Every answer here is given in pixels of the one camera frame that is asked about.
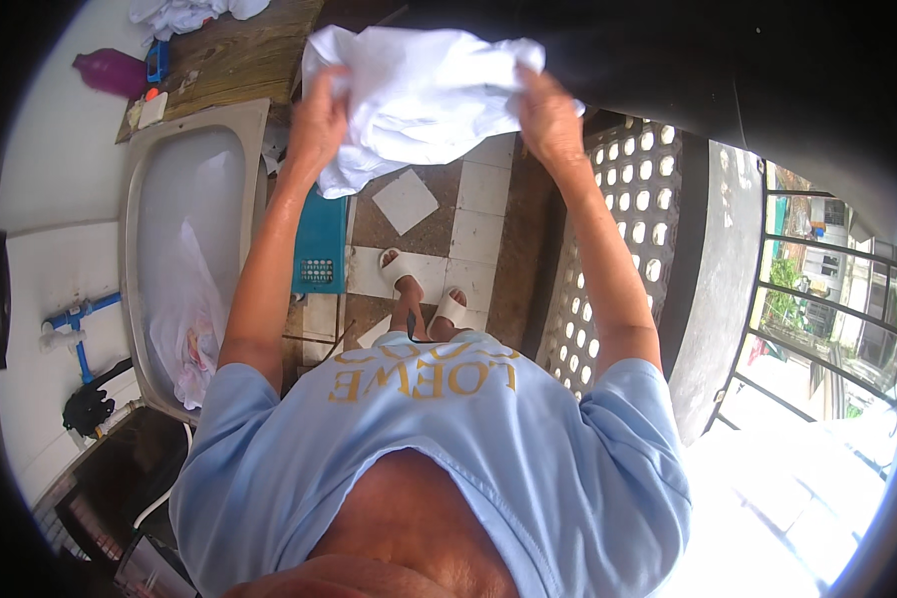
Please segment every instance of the foot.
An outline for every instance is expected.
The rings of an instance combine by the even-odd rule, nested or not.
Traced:
[[[453,298],[459,304],[467,306],[465,293],[463,293],[460,289],[455,289],[452,293],[448,294],[449,297]],[[448,342],[451,341],[452,338],[462,332],[463,330],[468,330],[469,328],[456,328],[455,324],[451,322],[447,317],[436,317],[432,322],[432,327],[430,330],[430,334],[433,341],[438,342]]]
[[[395,259],[399,254],[391,251],[383,257],[383,267],[389,265],[393,259]],[[407,299],[411,299],[415,303],[421,303],[422,297],[425,293],[422,291],[422,285],[419,284],[419,281],[415,280],[415,277],[412,275],[405,275],[404,277],[395,281],[395,290],[399,291],[403,296]]]

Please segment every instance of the light blue t-shirt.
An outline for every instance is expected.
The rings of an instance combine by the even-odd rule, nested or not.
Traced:
[[[524,598],[644,596],[688,540],[653,365],[612,365],[579,403],[499,344],[392,345],[336,356],[281,402],[248,365],[216,373],[169,501],[197,589],[301,564],[359,477],[406,448],[451,475]]]

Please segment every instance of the wooden board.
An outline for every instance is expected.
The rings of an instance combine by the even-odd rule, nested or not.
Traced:
[[[290,94],[322,0],[274,0],[257,16],[229,13],[203,29],[169,40],[169,75],[155,85],[169,93],[165,121],[210,106],[270,98],[270,118],[289,122]],[[126,119],[117,143],[132,135]]]

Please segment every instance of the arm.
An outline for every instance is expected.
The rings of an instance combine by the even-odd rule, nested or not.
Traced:
[[[628,357],[660,370],[658,331],[645,286],[595,185],[582,145],[582,120],[575,116],[572,98],[547,73],[522,67],[518,72],[526,88],[522,137],[555,179],[578,239],[588,299],[601,337],[598,373]]]
[[[345,135],[345,98],[334,100],[331,91],[332,78],[345,73],[343,67],[323,69],[293,113],[286,166],[239,276],[220,349],[220,367],[251,365],[277,392],[282,387],[282,330],[292,294],[299,216],[315,177]]]

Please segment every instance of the hand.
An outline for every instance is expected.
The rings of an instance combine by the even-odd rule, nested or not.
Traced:
[[[335,156],[347,128],[348,94],[332,97],[332,78],[349,74],[344,66],[325,67],[312,79],[309,94],[293,111],[286,166],[280,182],[293,179],[307,190]]]
[[[521,136],[556,182],[566,170],[588,163],[582,144],[582,119],[571,95],[547,72],[515,67],[525,84],[521,97]]]

